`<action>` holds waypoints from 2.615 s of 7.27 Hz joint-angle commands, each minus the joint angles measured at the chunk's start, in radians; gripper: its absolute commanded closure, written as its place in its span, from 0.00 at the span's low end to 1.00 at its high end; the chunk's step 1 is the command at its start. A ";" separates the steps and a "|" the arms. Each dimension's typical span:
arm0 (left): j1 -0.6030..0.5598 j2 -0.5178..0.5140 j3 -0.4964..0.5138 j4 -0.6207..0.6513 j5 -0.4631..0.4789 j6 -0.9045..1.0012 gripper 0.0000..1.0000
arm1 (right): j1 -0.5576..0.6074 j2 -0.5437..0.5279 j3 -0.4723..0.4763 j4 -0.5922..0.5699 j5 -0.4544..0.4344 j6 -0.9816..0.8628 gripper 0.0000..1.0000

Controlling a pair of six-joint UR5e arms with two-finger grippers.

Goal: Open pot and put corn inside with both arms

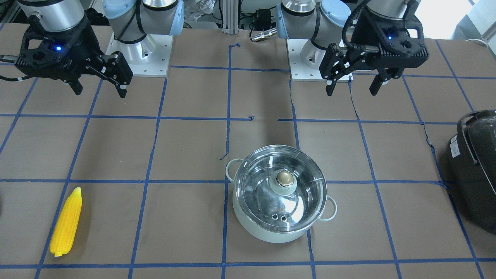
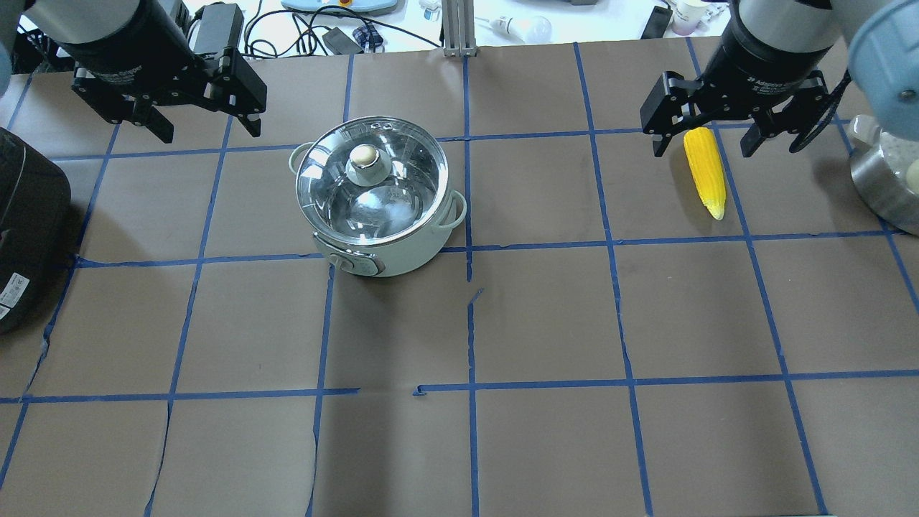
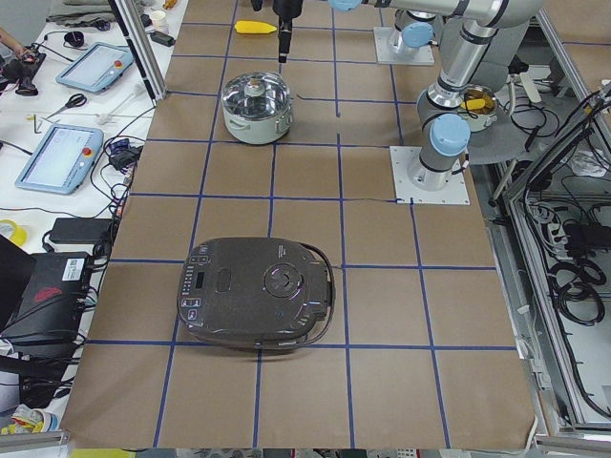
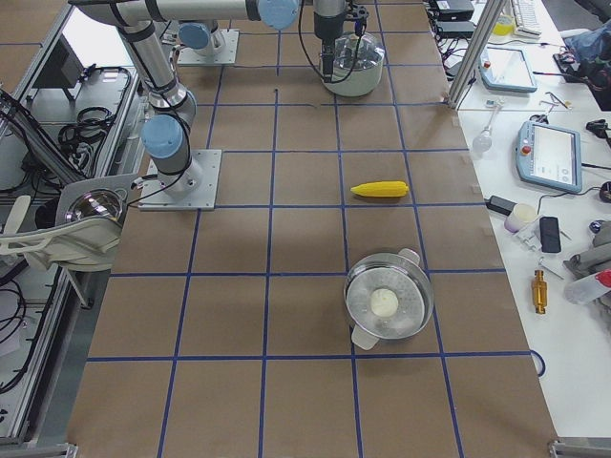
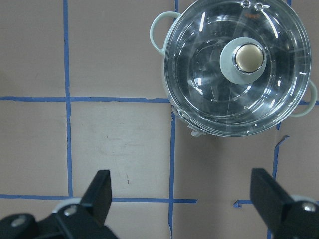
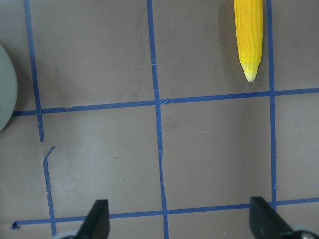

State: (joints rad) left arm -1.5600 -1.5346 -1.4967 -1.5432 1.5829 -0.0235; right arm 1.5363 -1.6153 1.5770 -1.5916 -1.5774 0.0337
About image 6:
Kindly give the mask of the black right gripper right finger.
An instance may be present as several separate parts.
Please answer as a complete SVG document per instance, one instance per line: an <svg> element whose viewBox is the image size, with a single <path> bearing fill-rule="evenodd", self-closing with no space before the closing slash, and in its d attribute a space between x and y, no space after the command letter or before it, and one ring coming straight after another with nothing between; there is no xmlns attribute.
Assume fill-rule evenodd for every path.
<svg viewBox="0 0 319 239"><path fill-rule="evenodd" d="M249 228L255 239L299 238L263 197L250 198Z"/></svg>

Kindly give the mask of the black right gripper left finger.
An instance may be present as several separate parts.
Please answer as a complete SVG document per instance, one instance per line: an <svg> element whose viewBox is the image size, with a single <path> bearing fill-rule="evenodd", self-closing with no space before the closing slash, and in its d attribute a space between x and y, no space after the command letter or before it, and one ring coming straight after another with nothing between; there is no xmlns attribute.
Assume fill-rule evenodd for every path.
<svg viewBox="0 0 319 239"><path fill-rule="evenodd" d="M96 200L81 225L77 239L107 239L110 233L108 200Z"/></svg>

